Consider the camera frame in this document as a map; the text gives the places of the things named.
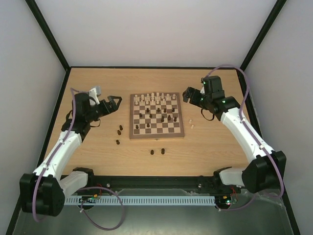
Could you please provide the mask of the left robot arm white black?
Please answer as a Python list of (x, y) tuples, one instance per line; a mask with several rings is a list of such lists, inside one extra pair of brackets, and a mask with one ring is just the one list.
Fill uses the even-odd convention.
[(82, 144), (91, 123), (119, 109), (120, 96), (99, 100), (96, 89), (89, 92), (71, 90), (72, 109), (66, 116), (59, 138), (47, 158), (31, 173), (20, 178), (22, 211), (31, 213), (36, 222), (39, 215), (57, 216), (65, 199), (88, 184), (90, 169), (78, 169), (67, 177), (61, 175), (75, 150)]

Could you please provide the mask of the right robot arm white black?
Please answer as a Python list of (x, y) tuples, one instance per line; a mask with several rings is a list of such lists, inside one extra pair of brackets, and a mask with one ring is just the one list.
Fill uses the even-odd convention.
[(284, 192), (283, 173), (286, 156), (282, 151), (274, 151), (255, 131), (243, 114), (242, 108), (232, 96), (225, 96), (222, 82), (218, 76), (201, 79), (202, 89), (188, 87), (182, 94), (183, 101), (202, 110), (208, 110), (226, 126), (243, 149), (248, 166), (224, 168), (217, 172), (213, 186), (223, 192), (230, 185), (246, 188), (257, 193), (269, 188), (280, 188)]

